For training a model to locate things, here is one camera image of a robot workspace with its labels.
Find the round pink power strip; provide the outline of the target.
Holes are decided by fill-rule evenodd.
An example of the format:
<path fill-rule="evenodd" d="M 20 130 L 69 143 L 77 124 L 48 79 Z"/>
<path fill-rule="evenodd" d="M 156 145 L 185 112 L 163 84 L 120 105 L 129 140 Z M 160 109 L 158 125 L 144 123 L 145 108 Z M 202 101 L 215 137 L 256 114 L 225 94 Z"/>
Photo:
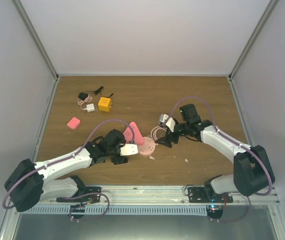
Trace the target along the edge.
<path fill-rule="evenodd" d="M 142 157 L 151 157 L 154 151 L 156 150 L 156 140 L 158 140 L 157 133 L 158 131 L 166 132 L 166 129 L 160 126 L 154 127 L 148 136 L 144 136 L 144 144 L 138 146 L 138 154 Z"/>

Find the pink triangular power socket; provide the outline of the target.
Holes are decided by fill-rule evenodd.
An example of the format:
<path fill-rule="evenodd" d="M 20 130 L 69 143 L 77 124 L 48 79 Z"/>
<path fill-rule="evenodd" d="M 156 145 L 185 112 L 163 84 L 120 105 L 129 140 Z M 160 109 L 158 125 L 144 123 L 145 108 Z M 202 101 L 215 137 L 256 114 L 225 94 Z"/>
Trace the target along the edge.
<path fill-rule="evenodd" d="M 132 140 L 137 146 L 142 146 L 145 140 L 137 126 L 137 124 L 132 121 L 129 123 L 129 127 L 123 132 L 126 143 L 130 143 Z"/>

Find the pink plug adapter block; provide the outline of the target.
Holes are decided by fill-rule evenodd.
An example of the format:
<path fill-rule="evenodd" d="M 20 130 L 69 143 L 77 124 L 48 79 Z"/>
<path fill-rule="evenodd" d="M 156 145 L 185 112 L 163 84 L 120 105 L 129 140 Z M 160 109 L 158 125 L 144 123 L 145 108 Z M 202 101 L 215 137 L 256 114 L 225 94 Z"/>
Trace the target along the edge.
<path fill-rule="evenodd" d="M 80 124 L 80 119 L 78 119 L 77 117 L 73 117 L 66 125 L 68 128 L 75 130 L 79 127 Z"/>

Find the white usb charger plug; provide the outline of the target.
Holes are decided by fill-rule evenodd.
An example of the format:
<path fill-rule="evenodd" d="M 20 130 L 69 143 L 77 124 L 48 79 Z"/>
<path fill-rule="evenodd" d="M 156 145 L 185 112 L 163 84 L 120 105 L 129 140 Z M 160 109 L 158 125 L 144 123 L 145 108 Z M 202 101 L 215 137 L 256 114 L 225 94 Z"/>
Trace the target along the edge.
<path fill-rule="evenodd" d="M 93 103 L 91 104 L 87 104 L 85 110 L 90 113 L 90 112 L 94 112 L 96 110 L 98 110 L 98 107 L 96 105 L 94 105 Z"/>

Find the yellow cube socket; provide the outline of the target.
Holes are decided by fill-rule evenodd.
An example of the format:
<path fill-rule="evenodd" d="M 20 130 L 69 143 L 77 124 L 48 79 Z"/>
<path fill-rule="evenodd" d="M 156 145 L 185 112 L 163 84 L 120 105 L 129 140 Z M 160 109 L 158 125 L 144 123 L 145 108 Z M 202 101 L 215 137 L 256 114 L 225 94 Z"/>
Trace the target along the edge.
<path fill-rule="evenodd" d="M 101 97 L 98 101 L 98 109 L 102 112 L 109 113 L 112 108 L 112 99 L 110 97 Z"/>

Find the black power adapter with cable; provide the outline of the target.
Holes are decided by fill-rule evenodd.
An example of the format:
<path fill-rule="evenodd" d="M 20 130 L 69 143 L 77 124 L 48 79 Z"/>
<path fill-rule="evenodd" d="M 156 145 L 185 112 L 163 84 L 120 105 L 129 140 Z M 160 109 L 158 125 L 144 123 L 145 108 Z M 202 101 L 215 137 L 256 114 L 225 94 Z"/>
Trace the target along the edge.
<path fill-rule="evenodd" d="M 105 87 L 104 86 L 100 86 L 98 89 L 96 90 L 86 90 L 86 91 L 82 91 L 78 94 L 78 98 L 80 100 L 85 100 L 87 97 L 89 96 L 101 96 L 101 97 L 105 97 L 105 98 L 110 98 L 114 95 L 114 93 L 111 93 L 110 95 L 102 95 L 102 91 Z"/>

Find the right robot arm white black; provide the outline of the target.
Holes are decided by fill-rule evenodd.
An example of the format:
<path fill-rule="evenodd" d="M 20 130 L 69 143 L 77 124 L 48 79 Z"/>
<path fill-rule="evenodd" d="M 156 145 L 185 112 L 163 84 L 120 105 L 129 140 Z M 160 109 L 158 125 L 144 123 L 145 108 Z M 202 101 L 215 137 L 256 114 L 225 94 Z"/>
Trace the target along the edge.
<path fill-rule="evenodd" d="M 183 122 L 167 114 L 159 117 L 160 127 L 165 128 L 165 136 L 156 140 L 159 145 L 171 148 L 181 137 L 193 138 L 197 142 L 211 146 L 233 164 L 233 173 L 219 175 L 207 180 L 203 187 L 204 198 L 211 203 L 222 194 L 238 192 L 245 197 L 253 194 L 268 195 L 275 183 L 267 151 L 261 146 L 242 143 L 221 131 L 208 119 L 202 120 L 193 104 L 180 107 Z"/>

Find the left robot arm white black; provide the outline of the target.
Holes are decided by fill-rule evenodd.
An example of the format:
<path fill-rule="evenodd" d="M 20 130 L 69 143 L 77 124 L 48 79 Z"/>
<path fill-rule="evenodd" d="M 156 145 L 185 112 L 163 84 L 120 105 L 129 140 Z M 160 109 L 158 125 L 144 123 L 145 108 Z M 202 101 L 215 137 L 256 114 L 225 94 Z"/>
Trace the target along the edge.
<path fill-rule="evenodd" d="M 4 184 L 19 213 L 34 207 L 38 202 L 57 199 L 59 202 L 85 202 L 88 188 L 78 176 L 60 179 L 79 169 L 105 163 L 110 159 L 114 165 L 125 164 L 128 157 L 138 153 L 133 141 L 126 142 L 117 129 L 106 136 L 96 137 L 85 145 L 65 155 L 39 162 L 29 158 L 22 160 Z"/>

